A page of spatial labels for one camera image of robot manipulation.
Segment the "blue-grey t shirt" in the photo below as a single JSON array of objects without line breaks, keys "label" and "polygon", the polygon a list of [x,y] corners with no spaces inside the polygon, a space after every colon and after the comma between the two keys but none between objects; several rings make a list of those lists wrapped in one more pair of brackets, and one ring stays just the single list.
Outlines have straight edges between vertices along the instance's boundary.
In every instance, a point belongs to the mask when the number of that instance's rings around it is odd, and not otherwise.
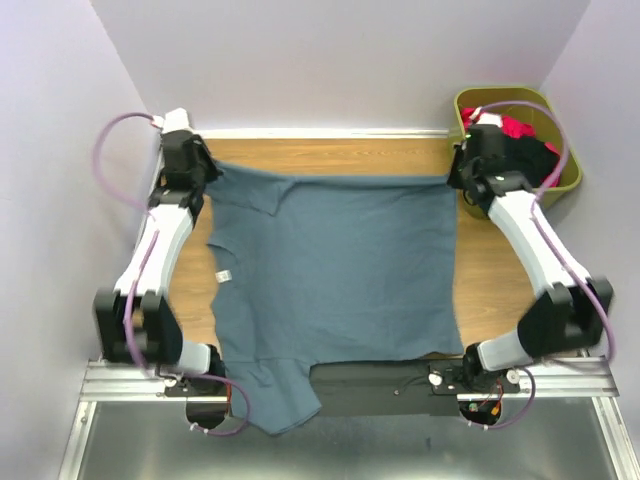
[{"label": "blue-grey t shirt", "polygon": [[287,175],[224,163],[208,184],[225,366],[402,361],[463,350],[455,192],[434,175]]}]

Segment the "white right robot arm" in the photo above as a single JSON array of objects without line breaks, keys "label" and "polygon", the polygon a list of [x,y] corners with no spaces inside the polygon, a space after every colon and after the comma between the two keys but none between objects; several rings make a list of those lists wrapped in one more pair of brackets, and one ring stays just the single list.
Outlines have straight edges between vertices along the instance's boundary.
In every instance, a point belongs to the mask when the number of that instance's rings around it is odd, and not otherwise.
[{"label": "white right robot arm", "polygon": [[503,233],[535,294],[514,330],[466,349],[462,378],[467,384],[490,372],[597,345],[613,299],[610,282],[592,277],[564,247],[525,176],[498,170],[508,139],[496,125],[471,126],[455,148],[447,181],[469,194]]}]

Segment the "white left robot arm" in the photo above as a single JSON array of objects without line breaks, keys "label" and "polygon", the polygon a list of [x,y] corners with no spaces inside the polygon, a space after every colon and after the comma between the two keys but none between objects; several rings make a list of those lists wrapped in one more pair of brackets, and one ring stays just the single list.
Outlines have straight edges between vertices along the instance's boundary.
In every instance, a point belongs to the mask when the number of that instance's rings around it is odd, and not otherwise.
[{"label": "white left robot arm", "polygon": [[206,185],[221,171],[189,127],[161,134],[164,160],[148,199],[143,234],[124,273],[94,298],[103,358],[186,375],[222,374],[215,347],[184,338],[168,300],[180,251],[193,232]]}]

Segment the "red t shirt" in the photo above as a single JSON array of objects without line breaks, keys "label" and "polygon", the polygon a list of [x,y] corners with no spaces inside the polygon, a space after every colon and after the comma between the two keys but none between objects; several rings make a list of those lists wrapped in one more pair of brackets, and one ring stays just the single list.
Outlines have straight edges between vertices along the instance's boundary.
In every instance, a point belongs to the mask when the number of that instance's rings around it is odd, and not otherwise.
[{"label": "red t shirt", "polygon": [[[465,107],[460,110],[460,118],[463,122],[464,129],[467,130],[470,126],[469,124],[469,114],[476,107]],[[520,138],[523,136],[534,137],[540,140],[536,134],[534,127],[531,124],[521,122],[512,116],[509,115],[501,115],[503,119],[503,127],[501,128],[503,136],[504,136],[504,150],[505,150],[505,139],[507,136],[513,138]],[[554,146],[551,142],[544,142],[551,150],[556,152],[559,155],[560,160],[560,151],[556,146]],[[500,173],[503,171],[507,171],[505,169],[505,153],[502,158],[489,160],[485,163],[485,167],[487,170],[490,170],[492,173]]]}]

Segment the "black t shirt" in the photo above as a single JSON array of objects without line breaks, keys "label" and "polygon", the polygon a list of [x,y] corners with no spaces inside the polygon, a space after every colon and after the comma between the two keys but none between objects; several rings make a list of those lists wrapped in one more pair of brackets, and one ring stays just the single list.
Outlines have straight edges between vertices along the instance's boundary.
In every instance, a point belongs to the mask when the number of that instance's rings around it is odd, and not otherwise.
[{"label": "black t shirt", "polygon": [[559,155],[534,137],[505,139],[505,169],[521,173],[533,188],[544,183],[558,162]]}]

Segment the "olive green plastic bin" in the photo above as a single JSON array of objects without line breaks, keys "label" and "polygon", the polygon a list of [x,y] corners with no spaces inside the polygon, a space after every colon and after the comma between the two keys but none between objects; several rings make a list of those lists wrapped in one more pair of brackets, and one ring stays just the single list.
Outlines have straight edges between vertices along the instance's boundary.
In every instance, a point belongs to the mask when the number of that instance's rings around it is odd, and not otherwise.
[{"label": "olive green plastic bin", "polygon": [[[459,144],[467,130],[464,129],[460,118],[460,110],[465,107],[482,107],[485,111],[500,115],[509,115],[513,118],[531,124],[543,142],[551,142],[560,151],[560,160],[553,173],[538,187],[543,189],[540,206],[543,209],[551,207],[563,195],[574,190],[582,180],[582,170],[574,158],[568,140],[557,124],[553,116],[551,106],[546,98],[536,90],[528,87],[472,87],[461,91],[454,99],[454,126],[449,131],[449,144],[453,150]],[[508,171],[514,174],[515,181],[523,181],[530,186],[525,177],[516,171]],[[469,193],[458,190],[465,203],[467,211],[477,217],[483,218],[487,207],[482,204],[480,197],[483,193]]]}]

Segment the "white shirt label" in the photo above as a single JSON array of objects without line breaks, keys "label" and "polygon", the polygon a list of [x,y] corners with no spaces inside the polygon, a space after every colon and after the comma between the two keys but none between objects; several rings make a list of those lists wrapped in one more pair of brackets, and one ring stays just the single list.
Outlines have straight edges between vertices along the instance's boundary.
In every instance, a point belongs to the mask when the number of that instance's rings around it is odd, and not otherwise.
[{"label": "white shirt label", "polygon": [[215,274],[215,277],[218,283],[225,283],[232,280],[232,273],[230,270],[220,270]]}]

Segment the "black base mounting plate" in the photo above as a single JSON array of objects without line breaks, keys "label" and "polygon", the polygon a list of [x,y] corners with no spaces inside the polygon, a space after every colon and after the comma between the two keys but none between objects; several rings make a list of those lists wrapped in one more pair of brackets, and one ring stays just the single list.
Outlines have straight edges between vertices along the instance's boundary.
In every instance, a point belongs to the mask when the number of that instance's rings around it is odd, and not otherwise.
[{"label": "black base mounting plate", "polygon": [[449,415],[451,405],[428,407],[431,384],[422,361],[311,365],[291,359],[231,362],[207,373],[168,370],[202,393],[219,384],[239,395],[232,410],[246,423],[276,436],[313,417],[428,413]]}]

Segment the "aluminium frame rail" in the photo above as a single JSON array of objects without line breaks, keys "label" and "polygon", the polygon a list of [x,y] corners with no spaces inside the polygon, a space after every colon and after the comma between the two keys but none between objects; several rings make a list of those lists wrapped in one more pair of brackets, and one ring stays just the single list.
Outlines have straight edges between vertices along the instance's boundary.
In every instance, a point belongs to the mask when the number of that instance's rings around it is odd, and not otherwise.
[{"label": "aluminium frame rail", "polygon": [[[618,388],[602,358],[552,359],[517,371],[519,389],[507,390],[506,399],[616,397]],[[213,387],[198,393],[182,381],[167,375],[153,377],[135,367],[109,366],[91,362],[86,368],[80,399],[84,402],[190,401],[222,403],[226,388]]]}]

